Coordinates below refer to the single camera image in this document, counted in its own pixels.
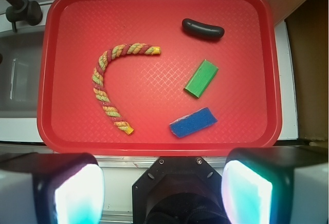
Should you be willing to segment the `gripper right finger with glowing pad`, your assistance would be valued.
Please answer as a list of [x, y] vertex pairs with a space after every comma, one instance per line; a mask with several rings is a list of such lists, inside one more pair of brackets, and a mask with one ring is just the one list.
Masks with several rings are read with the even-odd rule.
[[235, 148], [221, 194], [231, 223], [328, 223], [328, 150]]

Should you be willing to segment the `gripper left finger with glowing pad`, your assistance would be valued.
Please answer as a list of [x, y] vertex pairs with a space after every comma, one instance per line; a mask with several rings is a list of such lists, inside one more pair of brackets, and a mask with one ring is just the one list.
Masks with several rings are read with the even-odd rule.
[[1, 223], [99, 223], [104, 197], [89, 153], [1, 154]]

